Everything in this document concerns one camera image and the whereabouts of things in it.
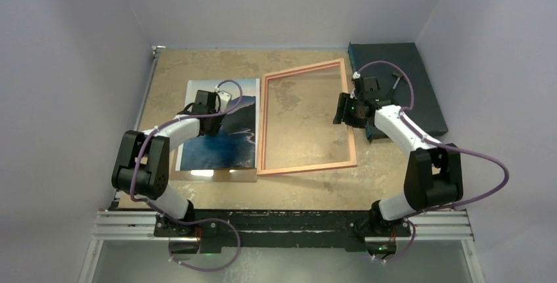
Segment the pink picture frame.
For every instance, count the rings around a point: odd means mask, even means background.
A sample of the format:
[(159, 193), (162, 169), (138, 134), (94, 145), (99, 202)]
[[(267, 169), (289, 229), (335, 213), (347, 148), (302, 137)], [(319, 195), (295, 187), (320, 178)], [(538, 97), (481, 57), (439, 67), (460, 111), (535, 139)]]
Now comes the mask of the pink picture frame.
[(356, 167), (352, 128), (332, 123), (347, 91), (342, 58), (263, 74), (257, 175)]

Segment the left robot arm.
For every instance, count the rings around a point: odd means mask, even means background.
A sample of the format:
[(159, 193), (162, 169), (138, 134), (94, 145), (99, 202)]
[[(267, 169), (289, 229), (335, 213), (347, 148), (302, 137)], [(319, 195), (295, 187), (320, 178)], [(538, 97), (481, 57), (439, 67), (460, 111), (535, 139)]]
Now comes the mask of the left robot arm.
[(199, 90), (194, 101), (173, 119), (146, 131), (126, 131), (112, 172), (112, 186), (171, 220), (170, 227), (179, 236), (192, 234), (196, 227), (194, 205), (169, 186), (170, 153), (190, 139), (218, 134), (231, 97), (222, 90)]

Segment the brown cardboard backing board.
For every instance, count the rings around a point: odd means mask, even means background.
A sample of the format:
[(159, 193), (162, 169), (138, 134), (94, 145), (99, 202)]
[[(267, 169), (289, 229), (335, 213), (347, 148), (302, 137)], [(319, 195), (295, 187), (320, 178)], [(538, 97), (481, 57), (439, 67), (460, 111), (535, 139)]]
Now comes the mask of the brown cardboard backing board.
[(176, 162), (170, 167), (170, 180), (200, 183), (256, 183), (255, 169), (196, 169), (179, 171), (175, 169)]

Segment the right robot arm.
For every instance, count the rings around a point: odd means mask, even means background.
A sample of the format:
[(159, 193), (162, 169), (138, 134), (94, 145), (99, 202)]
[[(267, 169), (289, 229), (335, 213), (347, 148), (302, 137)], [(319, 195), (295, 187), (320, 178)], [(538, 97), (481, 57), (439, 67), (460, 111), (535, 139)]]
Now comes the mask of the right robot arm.
[(354, 89), (340, 93), (333, 122), (365, 129), (370, 141), (372, 129), (378, 129), (408, 159), (403, 190), (372, 204), (368, 218), (371, 231), (384, 235), (401, 218), (461, 200), (461, 157), (454, 145), (442, 148), (438, 140), (427, 143), (426, 132), (406, 116), (403, 107), (395, 104), (393, 93), (381, 95), (375, 77), (355, 73), (351, 80)]

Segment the seascape photo print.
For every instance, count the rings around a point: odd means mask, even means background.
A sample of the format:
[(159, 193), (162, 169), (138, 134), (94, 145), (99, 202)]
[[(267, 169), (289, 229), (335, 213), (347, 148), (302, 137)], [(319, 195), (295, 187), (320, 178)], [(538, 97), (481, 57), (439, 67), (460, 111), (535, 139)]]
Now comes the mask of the seascape photo print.
[(242, 99), (227, 114), (216, 136), (187, 140), (177, 149), (175, 170), (253, 169), (259, 127), (260, 82), (257, 78), (238, 79)]

